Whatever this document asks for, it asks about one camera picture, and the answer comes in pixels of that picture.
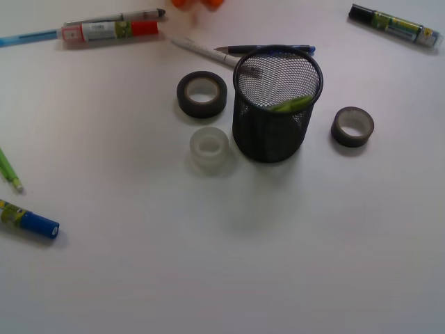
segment green pencil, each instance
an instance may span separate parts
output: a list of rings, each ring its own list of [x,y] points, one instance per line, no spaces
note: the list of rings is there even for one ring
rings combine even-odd
[[[312,102],[311,95],[305,95],[297,97],[296,99],[287,100],[275,106],[270,106],[269,109],[276,113],[293,113],[296,111],[303,110],[309,106]]]
[[[17,174],[15,174],[13,167],[10,165],[9,161],[5,157],[5,154],[3,153],[1,148],[0,148],[0,172],[1,174],[3,174],[5,179],[13,183],[14,187],[17,189],[19,193],[23,191],[23,186],[19,180],[19,177],[17,176]]]

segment red marker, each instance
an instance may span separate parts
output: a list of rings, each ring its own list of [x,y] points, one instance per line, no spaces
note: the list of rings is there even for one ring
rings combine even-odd
[[[115,40],[159,33],[158,22],[98,22],[78,26],[64,26],[57,30],[57,37],[67,43]]]

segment blue pen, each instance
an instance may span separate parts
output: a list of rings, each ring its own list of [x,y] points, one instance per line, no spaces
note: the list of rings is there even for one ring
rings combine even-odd
[[[24,35],[16,35],[16,36],[0,38],[0,47],[37,42],[40,40],[55,40],[55,39],[57,39],[57,30],[56,29],[47,30],[38,33],[27,33]]]
[[[219,47],[215,49],[216,51],[223,52],[225,54],[248,54],[249,52],[258,49],[259,47],[264,47],[265,45],[238,45],[231,47]],[[289,45],[294,49],[307,52],[308,54],[313,54],[315,52],[315,47],[311,45]]]

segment black mesh pencil holder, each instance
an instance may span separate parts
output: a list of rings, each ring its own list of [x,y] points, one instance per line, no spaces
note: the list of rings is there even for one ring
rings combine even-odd
[[[305,139],[312,109],[323,90],[323,74],[316,61],[284,45],[262,47],[239,61],[234,86],[232,131],[241,152],[267,163],[292,156]],[[268,110],[306,95],[312,96],[312,101],[303,110]]]

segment tape roll hole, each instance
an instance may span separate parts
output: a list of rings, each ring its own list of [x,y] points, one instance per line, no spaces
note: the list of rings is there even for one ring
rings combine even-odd
[[[344,111],[340,114],[338,122],[341,130],[352,137],[366,136],[373,129],[369,117],[359,110]]]
[[[223,143],[221,143],[216,137],[205,136],[200,139],[197,148],[203,155],[213,156],[221,152],[223,149]]]
[[[215,81],[205,78],[197,78],[186,86],[186,96],[193,102],[209,103],[219,95],[219,88]]]

